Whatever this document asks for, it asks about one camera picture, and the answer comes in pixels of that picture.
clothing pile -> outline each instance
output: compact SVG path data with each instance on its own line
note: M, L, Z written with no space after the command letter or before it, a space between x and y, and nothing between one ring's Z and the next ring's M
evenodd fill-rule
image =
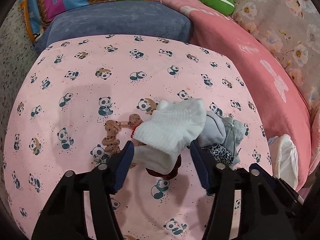
M172 179L181 166L180 152L197 139L218 162L233 167L240 162L236 147L245 131L243 123L206 111L200 98L162 100L150 120L134 127L131 137L144 145L135 147L132 162L145 166L152 176Z

pink bed sheet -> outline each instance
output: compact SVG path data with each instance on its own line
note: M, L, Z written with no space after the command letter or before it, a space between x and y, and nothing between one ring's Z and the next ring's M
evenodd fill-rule
M267 138L288 134L298 151L298 186L305 183L310 158L310 115L294 83L277 60L232 19L199 0L154 0L187 16L191 43L233 61L257 106Z

pink blanket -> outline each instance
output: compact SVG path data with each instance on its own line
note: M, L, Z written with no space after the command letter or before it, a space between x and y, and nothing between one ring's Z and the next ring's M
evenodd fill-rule
M237 23L199 0L154 0L187 16L191 43L233 61L257 106L266 136L288 134L297 147L299 190L311 158L310 119L305 101L277 60Z
M237 167L258 163L272 172L261 120L254 105L248 106L252 98L227 57L179 41L133 35L50 45L21 86L4 143L5 186L20 229L31 239L41 210L66 171L82 173L108 163L113 144L122 149L131 139L132 131L122 128L120 142L105 140L107 121L126 124L133 113L147 121L162 99L191 97L202 98L207 110L232 115L249 129L237 149ZM214 196L201 188L187 148L181 159L178 175L170 181L151 176L143 163L129 170L123 188L111 199L124 239L194 240L203 235ZM95 239L88 194L84 203L88 234ZM230 238L237 236L240 206L236 191Z

panda print sheet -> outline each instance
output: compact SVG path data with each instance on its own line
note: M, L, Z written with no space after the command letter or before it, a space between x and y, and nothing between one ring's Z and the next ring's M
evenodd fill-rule
M254 102L235 65L225 56L187 43L154 37L107 35L50 45L27 75L10 115L4 146L4 178L12 214L31 239L48 197L68 170L92 170L108 161L102 139L107 120L130 114L150 119L161 99L203 98L207 110L244 123L238 147L248 169L272 172L268 144ZM122 148L131 130L117 135ZM214 196L202 189L188 149L170 181L139 165L112 196L125 239L199 239ZM95 238L86 201L89 236ZM234 219L241 198L236 195ZM236 235L237 224L233 225Z

white plastic bag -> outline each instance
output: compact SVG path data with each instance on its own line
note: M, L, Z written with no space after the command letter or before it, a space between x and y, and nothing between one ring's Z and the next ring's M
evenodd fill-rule
M269 145L272 171L293 189L298 185L298 153L289 135L275 139Z

